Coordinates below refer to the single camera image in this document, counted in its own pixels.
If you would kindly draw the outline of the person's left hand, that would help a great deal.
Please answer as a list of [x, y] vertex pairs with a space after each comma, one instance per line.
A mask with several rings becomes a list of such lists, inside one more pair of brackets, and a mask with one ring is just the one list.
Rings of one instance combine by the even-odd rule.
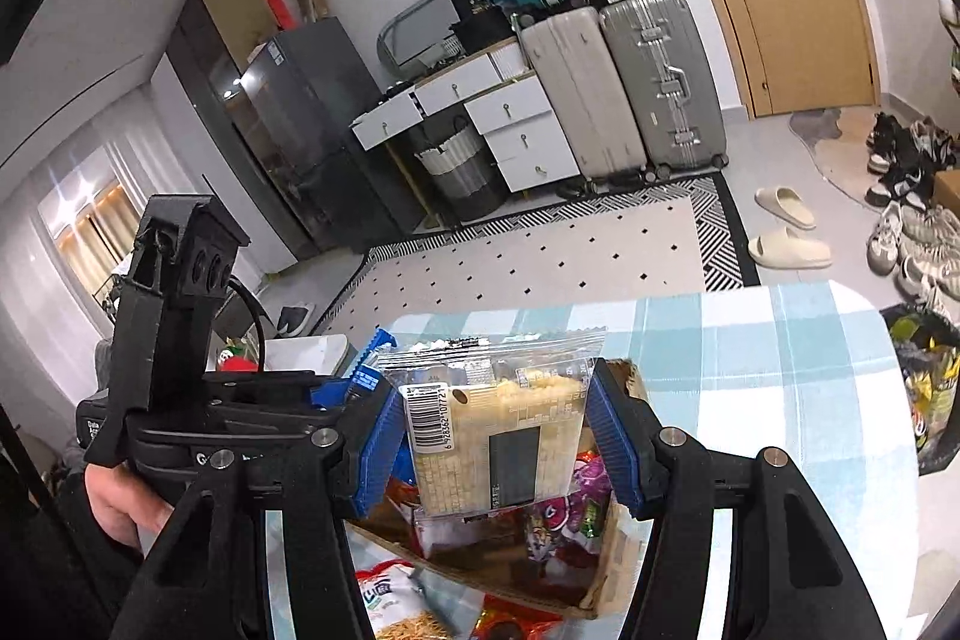
[[106, 468], [88, 464], [85, 487], [89, 507], [107, 536], [142, 550], [142, 534], [156, 537], [171, 518], [172, 507], [125, 464]]

